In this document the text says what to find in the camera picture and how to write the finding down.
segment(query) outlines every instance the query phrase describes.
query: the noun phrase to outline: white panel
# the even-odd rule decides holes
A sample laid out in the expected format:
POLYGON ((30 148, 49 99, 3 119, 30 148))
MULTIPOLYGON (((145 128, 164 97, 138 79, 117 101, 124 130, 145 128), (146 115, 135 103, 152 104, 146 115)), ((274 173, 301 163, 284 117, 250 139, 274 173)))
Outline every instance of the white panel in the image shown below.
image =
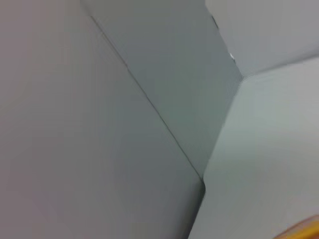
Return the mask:
POLYGON ((246 79, 190 239, 271 239, 319 212, 319 59, 246 79))
POLYGON ((242 79, 200 0, 87 0, 202 175, 242 79))
POLYGON ((79 3, 0 13, 1 238, 185 235, 201 181, 79 3))
POLYGON ((206 0, 244 76, 319 53, 317 0, 206 0))

